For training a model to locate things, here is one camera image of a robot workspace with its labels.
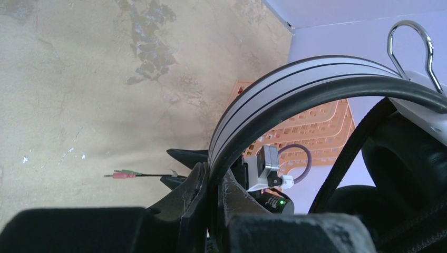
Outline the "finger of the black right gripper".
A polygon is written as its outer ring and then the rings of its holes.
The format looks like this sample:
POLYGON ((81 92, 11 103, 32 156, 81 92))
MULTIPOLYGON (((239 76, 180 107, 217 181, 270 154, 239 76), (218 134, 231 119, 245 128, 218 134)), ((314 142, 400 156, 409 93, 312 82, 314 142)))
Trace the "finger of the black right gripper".
POLYGON ((160 178, 160 181, 167 186, 170 190, 174 190, 178 186, 180 186, 187 177, 185 176, 170 176, 170 175, 163 175, 160 178))
POLYGON ((208 159, 208 150, 168 149, 166 152, 191 170, 197 163, 204 163, 208 159))

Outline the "white and black headphones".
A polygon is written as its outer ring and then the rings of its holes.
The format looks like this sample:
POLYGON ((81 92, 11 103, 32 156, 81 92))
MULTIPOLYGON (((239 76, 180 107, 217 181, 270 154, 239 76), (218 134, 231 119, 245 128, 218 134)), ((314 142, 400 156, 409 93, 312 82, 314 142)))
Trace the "white and black headphones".
POLYGON ((208 153, 208 187, 273 126, 315 106, 379 96, 343 147, 309 214, 343 213, 368 230, 375 252, 446 252, 446 142, 426 116, 446 118, 446 96, 351 56, 319 56, 265 75, 225 111, 208 153))

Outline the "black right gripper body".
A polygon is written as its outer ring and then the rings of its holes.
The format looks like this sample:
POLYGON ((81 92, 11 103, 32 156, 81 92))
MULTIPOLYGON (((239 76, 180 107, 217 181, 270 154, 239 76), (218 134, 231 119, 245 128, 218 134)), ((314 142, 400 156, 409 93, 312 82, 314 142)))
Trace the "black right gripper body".
POLYGON ((255 157, 240 157, 230 168, 236 181, 258 204, 275 214, 292 215, 293 201, 280 190, 269 189, 267 178, 258 179, 258 162, 255 157))

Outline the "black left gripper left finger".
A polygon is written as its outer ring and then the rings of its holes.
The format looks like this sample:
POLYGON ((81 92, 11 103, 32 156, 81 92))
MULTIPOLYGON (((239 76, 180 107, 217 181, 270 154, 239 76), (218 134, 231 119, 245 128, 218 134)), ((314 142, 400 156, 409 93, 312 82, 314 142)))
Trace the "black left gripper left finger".
POLYGON ((197 163, 180 186, 147 208, 22 211, 1 232, 1 252, 205 252, 208 175, 197 163))

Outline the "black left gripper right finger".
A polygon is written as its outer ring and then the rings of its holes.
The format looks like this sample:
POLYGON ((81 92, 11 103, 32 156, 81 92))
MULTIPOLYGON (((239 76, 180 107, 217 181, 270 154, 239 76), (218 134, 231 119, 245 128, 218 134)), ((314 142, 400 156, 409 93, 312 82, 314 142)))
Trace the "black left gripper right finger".
POLYGON ((227 171, 218 186, 215 245, 219 252, 375 252, 361 221, 343 213, 273 214, 227 171))

